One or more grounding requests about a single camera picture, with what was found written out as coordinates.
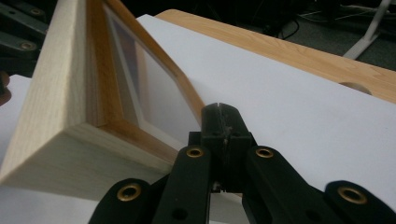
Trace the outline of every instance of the wooden table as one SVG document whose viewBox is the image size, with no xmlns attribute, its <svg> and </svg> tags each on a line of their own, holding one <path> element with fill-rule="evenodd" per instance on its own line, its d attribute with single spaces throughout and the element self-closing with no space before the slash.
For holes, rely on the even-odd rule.
<svg viewBox="0 0 396 224">
<path fill-rule="evenodd" d="M 175 9 L 166 10 L 156 17 L 337 83 L 350 82 L 362 85 L 373 96 L 396 103 L 395 71 L 261 35 Z"/>
</svg>

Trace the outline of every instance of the clamp jaw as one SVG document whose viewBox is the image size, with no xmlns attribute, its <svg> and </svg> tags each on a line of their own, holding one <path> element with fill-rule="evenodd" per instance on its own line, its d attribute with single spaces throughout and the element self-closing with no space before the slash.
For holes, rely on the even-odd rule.
<svg viewBox="0 0 396 224">
<path fill-rule="evenodd" d="M 257 146 L 239 112 L 203 109 L 202 131 L 190 133 L 171 174 L 153 185 L 126 179 L 97 205 L 90 223 L 207 223 L 210 194 L 243 193 L 250 223 L 396 223 L 368 190 L 335 181 L 324 192 L 308 185 L 273 148 Z"/>
</svg>

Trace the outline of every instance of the black clamp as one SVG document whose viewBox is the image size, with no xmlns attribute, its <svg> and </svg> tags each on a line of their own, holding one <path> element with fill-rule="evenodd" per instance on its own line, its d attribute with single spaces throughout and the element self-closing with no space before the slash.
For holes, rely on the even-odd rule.
<svg viewBox="0 0 396 224">
<path fill-rule="evenodd" d="M 282 155 L 257 146 L 239 112 L 203 109 L 202 131 L 190 133 L 171 174 L 149 185 L 126 179 L 99 202 L 90 223 L 207 223 L 212 192 L 243 193 L 250 223 L 396 223 L 368 190 L 335 181 L 324 192 L 308 185 Z"/>
<path fill-rule="evenodd" d="M 21 0 L 0 2 L 0 68 L 31 77 L 49 29 L 47 14 Z"/>
</svg>

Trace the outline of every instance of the wood grain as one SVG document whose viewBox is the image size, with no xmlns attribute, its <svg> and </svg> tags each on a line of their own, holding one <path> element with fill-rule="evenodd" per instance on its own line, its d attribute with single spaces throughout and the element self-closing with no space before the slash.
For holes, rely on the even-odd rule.
<svg viewBox="0 0 396 224">
<path fill-rule="evenodd" d="M 156 17 L 337 83 L 360 84 L 373 96 L 396 103 L 396 72 L 394 71 L 174 9 L 160 13 Z"/>
<path fill-rule="evenodd" d="M 155 42 L 149 33 L 134 18 L 134 15 L 117 0 L 106 0 L 108 6 L 119 16 L 120 20 L 132 31 L 134 39 L 153 57 L 156 62 L 167 71 L 175 80 L 177 86 L 183 92 L 186 102 L 189 103 L 194 116 L 201 123 L 201 109 L 205 106 L 204 102 L 191 85 L 184 72 L 173 62 L 166 52 Z"/>
<path fill-rule="evenodd" d="M 124 116 L 110 44 L 102 1 L 58 1 L 2 184 L 99 200 L 124 178 L 170 172 L 177 151 Z"/>
</svg>

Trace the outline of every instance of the picture frame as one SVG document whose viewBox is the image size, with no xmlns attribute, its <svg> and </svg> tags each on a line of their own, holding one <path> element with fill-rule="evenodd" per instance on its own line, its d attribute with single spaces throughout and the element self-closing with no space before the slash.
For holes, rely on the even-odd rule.
<svg viewBox="0 0 396 224">
<path fill-rule="evenodd" d="M 117 49 L 115 24 L 139 46 L 136 55 L 156 63 L 161 72 L 154 78 L 173 82 L 172 91 L 179 92 L 183 111 L 190 110 L 195 123 L 183 128 L 199 128 L 204 103 L 120 1 L 59 1 L 2 164 L 2 184 L 99 200 L 122 179 L 153 183 L 170 172 L 180 141 L 175 144 L 169 130 L 153 129 L 157 123 L 142 117 L 147 109 L 138 104 L 141 97 L 131 94 L 131 86 L 145 82 L 128 82 L 132 78 L 122 70 L 126 60 Z M 166 105 L 164 111 L 186 114 L 178 105 Z M 184 122 L 169 122 L 167 128 Z"/>
</svg>

